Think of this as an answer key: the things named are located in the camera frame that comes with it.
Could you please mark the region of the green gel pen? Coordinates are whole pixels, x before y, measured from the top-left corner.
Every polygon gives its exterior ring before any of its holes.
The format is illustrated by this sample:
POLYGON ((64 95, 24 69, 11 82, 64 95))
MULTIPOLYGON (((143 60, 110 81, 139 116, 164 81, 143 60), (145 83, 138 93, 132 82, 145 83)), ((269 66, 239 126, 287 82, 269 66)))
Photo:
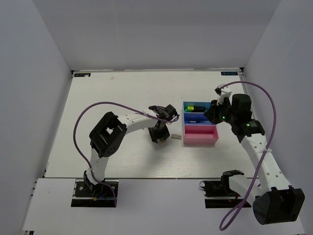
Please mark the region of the green gel pen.
POLYGON ((209 123, 207 120, 185 120, 186 123, 209 123))

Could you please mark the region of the blue gel pen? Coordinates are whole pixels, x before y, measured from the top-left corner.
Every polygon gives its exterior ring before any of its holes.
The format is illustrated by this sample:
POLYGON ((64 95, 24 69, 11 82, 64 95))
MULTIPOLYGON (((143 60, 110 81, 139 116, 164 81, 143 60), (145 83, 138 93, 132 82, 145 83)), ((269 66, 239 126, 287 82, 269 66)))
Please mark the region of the blue gel pen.
POLYGON ((185 124, 211 124, 210 121, 207 120, 188 120, 184 122, 185 124))

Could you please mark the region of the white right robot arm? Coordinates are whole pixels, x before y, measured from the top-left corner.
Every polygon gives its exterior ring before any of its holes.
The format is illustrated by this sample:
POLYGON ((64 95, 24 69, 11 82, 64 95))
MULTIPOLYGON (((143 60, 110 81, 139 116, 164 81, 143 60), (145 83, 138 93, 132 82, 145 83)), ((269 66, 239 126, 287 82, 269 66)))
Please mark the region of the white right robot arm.
POLYGON ((248 180, 240 170, 225 171, 220 189, 226 195, 237 193, 252 206, 261 225, 294 222, 305 200, 302 189, 294 188, 281 172, 269 148, 261 123, 252 118, 251 99, 246 94, 235 94, 212 100, 204 113, 212 124, 226 122, 247 152, 259 179, 248 180))

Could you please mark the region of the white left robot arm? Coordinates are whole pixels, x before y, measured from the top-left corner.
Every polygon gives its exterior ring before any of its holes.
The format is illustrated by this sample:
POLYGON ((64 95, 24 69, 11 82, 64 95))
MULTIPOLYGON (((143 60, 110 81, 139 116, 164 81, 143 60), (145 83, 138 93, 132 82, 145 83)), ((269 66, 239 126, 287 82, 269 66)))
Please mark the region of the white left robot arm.
POLYGON ((166 124, 178 119, 179 114, 171 104, 166 107, 150 106, 144 111, 124 116, 107 112, 89 134, 91 167, 84 172, 87 190, 92 195, 103 191, 108 159, 116 153, 127 134, 147 128, 152 142, 162 142, 170 137, 166 124))

